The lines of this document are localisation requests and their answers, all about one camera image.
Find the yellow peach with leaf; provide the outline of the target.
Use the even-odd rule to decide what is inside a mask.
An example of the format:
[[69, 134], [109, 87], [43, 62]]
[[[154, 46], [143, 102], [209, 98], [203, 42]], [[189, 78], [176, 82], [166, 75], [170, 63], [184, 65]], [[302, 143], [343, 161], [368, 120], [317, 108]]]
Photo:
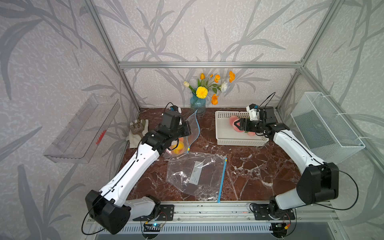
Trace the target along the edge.
[[173, 145], [171, 148], [171, 153], [174, 155], [179, 155], [184, 152], [185, 145], [184, 142], [178, 142], [176, 145]]

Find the white perforated plastic basket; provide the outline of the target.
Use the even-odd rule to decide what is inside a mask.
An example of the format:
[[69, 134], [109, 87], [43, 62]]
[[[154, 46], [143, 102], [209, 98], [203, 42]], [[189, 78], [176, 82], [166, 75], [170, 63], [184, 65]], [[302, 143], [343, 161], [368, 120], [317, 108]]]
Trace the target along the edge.
[[250, 136], [248, 133], [235, 131], [230, 124], [230, 118], [233, 116], [249, 118], [247, 112], [215, 112], [215, 130], [218, 145], [262, 147], [269, 141], [264, 136]]

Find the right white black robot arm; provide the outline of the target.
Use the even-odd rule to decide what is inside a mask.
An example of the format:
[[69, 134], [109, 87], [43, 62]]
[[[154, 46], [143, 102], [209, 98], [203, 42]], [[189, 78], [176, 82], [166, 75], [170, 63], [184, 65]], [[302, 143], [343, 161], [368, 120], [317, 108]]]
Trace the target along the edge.
[[273, 140], [294, 161], [301, 173], [294, 189], [272, 197], [268, 205], [271, 215], [339, 196], [339, 169], [335, 164], [325, 163], [305, 147], [287, 125], [277, 121], [273, 107], [251, 104], [246, 110], [249, 117], [235, 121], [235, 127]]

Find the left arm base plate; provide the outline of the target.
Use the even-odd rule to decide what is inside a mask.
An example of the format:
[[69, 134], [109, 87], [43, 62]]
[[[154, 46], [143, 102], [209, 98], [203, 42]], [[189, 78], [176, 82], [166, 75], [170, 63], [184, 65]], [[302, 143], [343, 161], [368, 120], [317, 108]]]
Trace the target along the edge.
[[155, 207], [153, 212], [148, 216], [141, 216], [133, 219], [134, 222], [148, 222], [148, 221], [172, 221], [175, 213], [175, 205], [160, 204]]

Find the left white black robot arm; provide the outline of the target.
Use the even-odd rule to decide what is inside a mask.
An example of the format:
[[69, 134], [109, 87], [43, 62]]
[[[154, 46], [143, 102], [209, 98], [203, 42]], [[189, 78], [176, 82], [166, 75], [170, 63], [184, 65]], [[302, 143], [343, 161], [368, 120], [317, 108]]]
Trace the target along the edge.
[[149, 166], [170, 149], [173, 142], [178, 143], [190, 134], [190, 124], [184, 120], [181, 108], [175, 105], [166, 108], [162, 122], [141, 138], [136, 153], [125, 166], [99, 191], [91, 190], [86, 195], [86, 215], [112, 235], [119, 233], [130, 219], [155, 218], [160, 201], [153, 197], [127, 201], [127, 197]]

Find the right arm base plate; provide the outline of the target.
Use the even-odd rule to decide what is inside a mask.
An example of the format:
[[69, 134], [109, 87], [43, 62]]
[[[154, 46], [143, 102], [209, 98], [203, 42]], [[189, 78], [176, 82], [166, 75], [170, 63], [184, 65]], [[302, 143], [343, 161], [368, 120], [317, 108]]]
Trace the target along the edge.
[[295, 220], [296, 216], [293, 209], [281, 210], [276, 204], [257, 204], [249, 205], [251, 212], [254, 214], [255, 220]]

